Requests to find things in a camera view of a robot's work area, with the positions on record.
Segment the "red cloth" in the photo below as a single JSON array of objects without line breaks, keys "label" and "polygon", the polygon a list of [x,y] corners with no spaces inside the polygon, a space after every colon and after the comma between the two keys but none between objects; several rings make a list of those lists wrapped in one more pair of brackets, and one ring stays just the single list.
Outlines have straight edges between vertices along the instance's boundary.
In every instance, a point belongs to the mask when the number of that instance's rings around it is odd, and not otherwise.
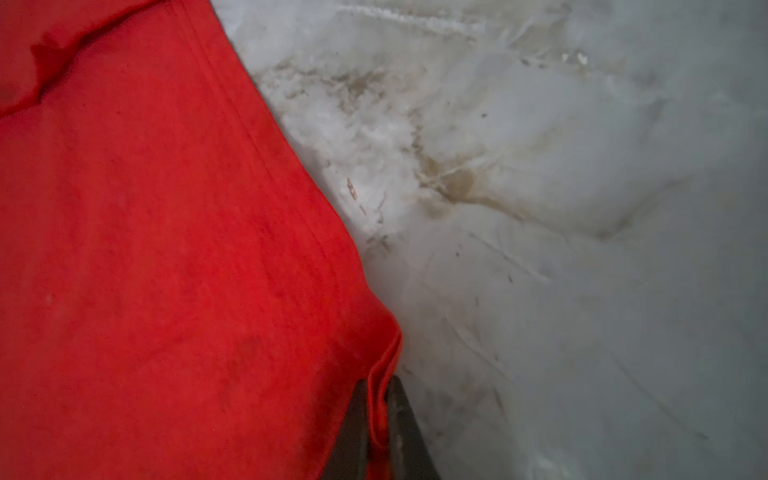
[{"label": "red cloth", "polygon": [[0,32],[0,478],[317,478],[360,378],[385,448],[400,330],[208,0]]}]

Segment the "red t-shirt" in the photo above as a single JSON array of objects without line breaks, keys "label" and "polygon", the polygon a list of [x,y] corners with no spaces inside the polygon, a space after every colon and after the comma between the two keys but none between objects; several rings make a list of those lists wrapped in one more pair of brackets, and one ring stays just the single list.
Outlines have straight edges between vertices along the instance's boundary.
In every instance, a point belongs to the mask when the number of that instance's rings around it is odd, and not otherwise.
[{"label": "red t-shirt", "polygon": [[0,478],[317,478],[361,378],[384,452],[400,330],[208,0],[0,41]]}]

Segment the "red fabric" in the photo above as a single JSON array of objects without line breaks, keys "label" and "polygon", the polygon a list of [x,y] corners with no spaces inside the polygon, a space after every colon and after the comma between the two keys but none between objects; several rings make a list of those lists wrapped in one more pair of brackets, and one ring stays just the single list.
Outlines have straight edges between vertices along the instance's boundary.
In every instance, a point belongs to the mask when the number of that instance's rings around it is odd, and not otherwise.
[{"label": "red fabric", "polygon": [[317,478],[360,378],[381,457],[399,328],[208,0],[0,32],[0,478]]}]

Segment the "folded red fabric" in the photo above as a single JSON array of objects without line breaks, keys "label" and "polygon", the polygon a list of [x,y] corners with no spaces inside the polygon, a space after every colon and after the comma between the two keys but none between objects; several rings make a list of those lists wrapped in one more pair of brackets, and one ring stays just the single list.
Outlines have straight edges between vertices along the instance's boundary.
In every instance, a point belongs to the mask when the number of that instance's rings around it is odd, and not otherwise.
[{"label": "folded red fabric", "polygon": [[0,477],[317,478],[361,378],[381,454],[399,327],[208,0],[0,32]]}]

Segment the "marble surface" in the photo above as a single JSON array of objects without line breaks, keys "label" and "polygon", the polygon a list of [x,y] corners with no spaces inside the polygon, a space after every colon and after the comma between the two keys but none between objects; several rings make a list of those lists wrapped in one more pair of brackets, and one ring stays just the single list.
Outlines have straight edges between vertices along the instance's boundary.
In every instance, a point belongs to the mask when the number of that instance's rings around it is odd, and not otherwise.
[{"label": "marble surface", "polygon": [[768,3],[213,4],[445,480],[768,478]]}]

